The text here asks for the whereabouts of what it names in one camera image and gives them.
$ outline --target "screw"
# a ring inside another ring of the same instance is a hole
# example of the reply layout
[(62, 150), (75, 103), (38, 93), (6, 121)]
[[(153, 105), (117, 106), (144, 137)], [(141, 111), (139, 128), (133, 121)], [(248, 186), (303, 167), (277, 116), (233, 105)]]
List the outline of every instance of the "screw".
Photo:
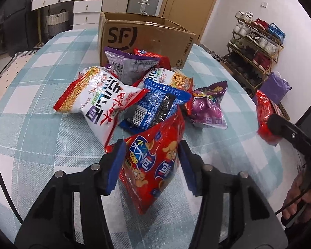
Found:
[(98, 170), (98, 169), (100, 169), (100, 166), (99, 166), (99, 164), (92, 164), (92, 165), (90, 166), (90, 168), (91, 168), (92, 170)]
[(61, 178), (63, 176), (64, 172), (62, 170), (58, 170), (56, 173), (54, 173), (54, 176), (57, 178)]
[(241, 171), (239, 174), (242, 178), (245, 178), (245, 179), (249, 177), (249, 174), (247, 174), (245, 171)]
[(203, 166), (203, 169), (204, 169), (205, 171), (212, 171), (212, 170), (213, 170), (213, 166), (210, 165), (210, 164), (205, 164), (205, 165)]

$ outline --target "black cable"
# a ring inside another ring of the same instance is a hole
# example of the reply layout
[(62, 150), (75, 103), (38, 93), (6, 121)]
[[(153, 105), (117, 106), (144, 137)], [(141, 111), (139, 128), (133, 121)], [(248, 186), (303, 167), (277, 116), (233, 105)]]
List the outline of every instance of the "black cable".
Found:
[(296, 198), (294, 198), (292, 201), (288, 202), (285, 206), (283, 206), (281, 209), (279, 209), (275, 215), (281, 213), (283, 210), (287, 209), (291, 204), (295, 203), (298, 199), (300, 199), (302, 196), (304, 196), (306, 194), (307, 191), (309, 191), (309, 187), (306, 188), (305, 190), (302, 191), (302, 193), (297, 196)]
[(5, 183), (4, 183), (4, 180), (3, 180), (2, 176), (1, 176), (1, 172), (0, 172), (0, 186), (1, 186), (1, 188), (2, 188), (2, 191), (4, 192), (4, 195), (5, 195), (6, 199), (7, 199), (8, 204), (9, 204), (9, 206), (11, 207), (13, 213), (15, 214), (15, 216), (17, 217), (17, 219), (19, 220), (19, 222), (22, 224), (22, 223), (23, 223), (23, 219), (22, 219), (22, 217), (19, 215), (17, 209), (15, 208), (14, 203), (12, 202), (12, 199), (11, 199), (9, 193), (8, 193), (7, 187), (6, 187), (6, 185), (5, 185)]

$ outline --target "red shoe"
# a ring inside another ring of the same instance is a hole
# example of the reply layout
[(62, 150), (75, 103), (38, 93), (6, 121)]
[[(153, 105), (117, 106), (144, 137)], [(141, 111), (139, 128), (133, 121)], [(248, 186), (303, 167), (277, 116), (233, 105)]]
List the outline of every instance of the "red shoe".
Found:
[(271, 66), (271, 60), (266, 57), (264, 54), (260, 54), (260, 58), (259, 58), (259, 68), (266, 72), (270, 66)]
[(268, 29), (268, 23), (266, 21), (262, 21), (259, 18), (256, 21), (252, 21), (251, 24), (259, 27), (260, 29), (263, 29), (264, 31)]
[(256, 65), (259, 66), (259, 64), (263, 61), (263, 54), (261, 54), (260, 52), (257, 52), (255, 54), (255, 57), (253, 58), (252, 62)]

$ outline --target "shoe rack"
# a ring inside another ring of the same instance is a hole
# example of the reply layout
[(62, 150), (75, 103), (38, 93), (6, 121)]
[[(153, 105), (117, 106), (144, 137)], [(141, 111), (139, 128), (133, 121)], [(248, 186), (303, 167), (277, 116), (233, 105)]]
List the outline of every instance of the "shoe rack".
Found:
[(278, 48), (277, 48), (277, 51), (275, 54), (273, 55), (270, 55), (268, 52), (266, 52), (264, 49), (260, 48), (258, 45), (256, 45), (255, 43), (253, 43), (248, 37), (246, 36), (242, 36), (240, 35), (239, 33), (236, 33), (234, 31), (232, 31), (232, 34), (233, 34), (233, 38), (234, 39), (237, 39), (239, 41), (241, 41), (242, 43), (244, 43), (245, 46), (249, 46), (251, 47), (252, 49), (255, 50), (255, 54), (257, 52), (261, 52), (262, 54), (264, 54), (266, 57), (268, 57), (271, 61), (271, 64), (270, 64), (270, 67), (268, 70), (266, 71), (263, 71), (261, 68), (259, 68), (256, 64), (254, 64), (252, 62), (251, 59), (247, 58), (244, 53), (241, 52), (240, 49), (237, 49), (235, 47), (233, 47), (232, 45), (230, 44), (227, 44), (227, 48), (228, 48), (228, 53), (232, 53), (232, 52), (236, 52), (239, 56), (241, 56), (245, 62), (247, 64), (251, 64), (253, 66), (253, 68), (256, 70), (256, 72), (258, 72), (259, 75), (262, 76), (262, 82), (259, 83), (257, 86), (253, 86), (250, 82), (249, 82), (249, 79), (247, 79), (246, 77), (243, 76), (243, 74), (241, 72), (239, 72), (236, 68), (234, 68), (228, 61), (227, 61), (227, 57), (228, 55), (225, 55), (223, 57), (223, 61), (224, 63), (233, 71), (235, 72), (236, 75), (239, 76), (239, 79), (242, 79), (243, 83), (246, 84), (248, 87), (251, 88), (252, 90), (252, 93), (249, 94), (250, 97), (253, 97), (256, 93), (256, 90), (263, 84), (263, 82), (268, 78), (268, 75), (272, 72), (273, 70), (273, 67), (278, 63), (279, 61), (279, 54), (280, 52), (284, 49), (284, 47), (281, 45), (280, 43), (280, 40), (277, 39), (275, 36), (271, 35), (270, 33), (268, 33), (267, 31), (264, 31), (263, 29), (257, 27), (257, 26), (254, 26), (242, 19), (239, 19), (237, 18), (237, 22), (242, 24), (242, 25), (246, 25), (248, 26), (251, 31), (254, 31), (256, 32), (257, 34), (259, 34), (260, 36), (263, 36), (263, 37), (266, 37), (268, 40), (270, 40), (274, 45), (276, 45)]

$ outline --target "plaid tablecloth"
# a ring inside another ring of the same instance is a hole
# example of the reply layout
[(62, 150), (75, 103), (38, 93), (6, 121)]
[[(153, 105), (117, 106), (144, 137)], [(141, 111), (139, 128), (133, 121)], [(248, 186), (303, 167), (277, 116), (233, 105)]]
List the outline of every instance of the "plaid tablecloth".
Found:
[[(82, 115), (60, 114), (52, 108), (80, 70), (98, 64), (96, 30), (58, 34), (17, 74), (0, 102), (0, 170), (22, 218), (54, 172), (81, 171), (98, 162), (104, 153)], [(252, 100), (197, 45), (183, 72), (194, 77), (197, 88), (228, 82), (221, 102), (228, 129), (197, 129), (187, 123), (184, 139), (192, 152), (221, 171), (237, 174), (246, 170), (265, 196), (271, 196), (283, 178), (281, 154), (278, 146), (269, 146), (256, 135)], [(117, 127), (111, 142), (126, 137), (128, 133)], [(201, 198), (188, 191), (181, 168), (145, 215), (137, 214), (120, 181), (102, 200), (114, 246), (124, 249), (188, 248), (201, 203)], [(82, 241), (75, 216), (76, 237)], [(19, 227), (0, 188), (0, 228), (14, 241)]]

